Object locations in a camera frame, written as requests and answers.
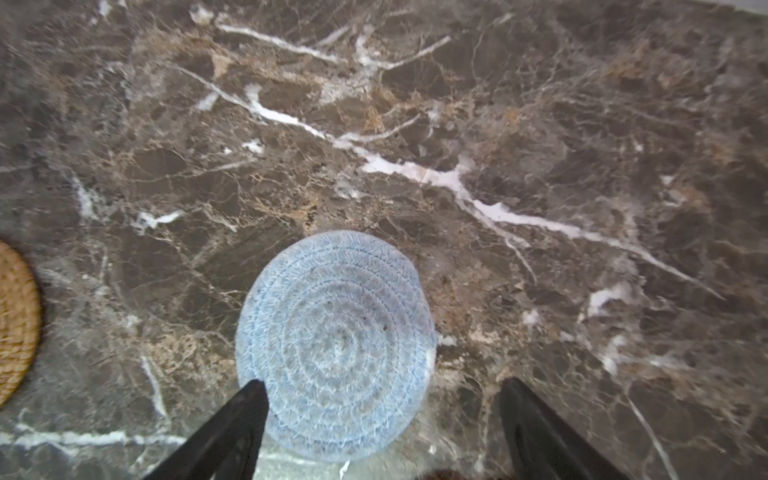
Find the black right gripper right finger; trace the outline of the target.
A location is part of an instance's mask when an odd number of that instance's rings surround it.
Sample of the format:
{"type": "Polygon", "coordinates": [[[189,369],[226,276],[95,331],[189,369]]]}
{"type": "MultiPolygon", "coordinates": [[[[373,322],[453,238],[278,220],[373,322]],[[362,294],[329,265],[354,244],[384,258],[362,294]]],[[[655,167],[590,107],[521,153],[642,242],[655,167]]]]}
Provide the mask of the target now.
{"type": "Polygon", "coordinates": [[[518,479],[628,479],[522,380],[502,382],[499,409],[518,479]]]}

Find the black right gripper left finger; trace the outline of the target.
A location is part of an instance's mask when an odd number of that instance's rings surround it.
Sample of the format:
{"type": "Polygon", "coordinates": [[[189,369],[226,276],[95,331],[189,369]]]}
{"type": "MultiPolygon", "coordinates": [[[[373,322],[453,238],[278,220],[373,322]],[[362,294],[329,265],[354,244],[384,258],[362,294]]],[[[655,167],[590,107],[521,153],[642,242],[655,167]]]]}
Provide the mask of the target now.
{"type": "Polygon", "coordinates": [[[249,381],[146,477],[251,480],[268,412],[265,384],[260,380],[249,381]]]}

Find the grey blue woven coaster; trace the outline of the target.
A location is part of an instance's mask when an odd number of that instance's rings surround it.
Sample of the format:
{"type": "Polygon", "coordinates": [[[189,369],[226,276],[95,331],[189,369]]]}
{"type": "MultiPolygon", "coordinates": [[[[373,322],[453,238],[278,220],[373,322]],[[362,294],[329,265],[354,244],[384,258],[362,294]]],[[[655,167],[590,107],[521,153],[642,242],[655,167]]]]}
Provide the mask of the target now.
{"type": "Polygon", "coordinates": [[[273,258],[238,319],[238,379],[266,387],[267,434],[323,462],[387,447],[419,412],[437,332],[419,274],[390,243],[336,230],[273,258]]]}

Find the woven rattan round coaster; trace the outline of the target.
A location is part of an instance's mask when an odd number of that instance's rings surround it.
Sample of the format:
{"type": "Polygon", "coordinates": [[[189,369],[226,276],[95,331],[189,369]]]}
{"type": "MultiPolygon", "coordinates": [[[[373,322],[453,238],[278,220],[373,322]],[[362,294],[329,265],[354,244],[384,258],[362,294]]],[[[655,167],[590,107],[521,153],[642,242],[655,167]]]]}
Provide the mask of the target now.
{"type": "Polygon", "coordinates": [[[42,329],[40,289],[31,267],[1,242],[1,405],[17,391],[35,359],[42,329]]]}

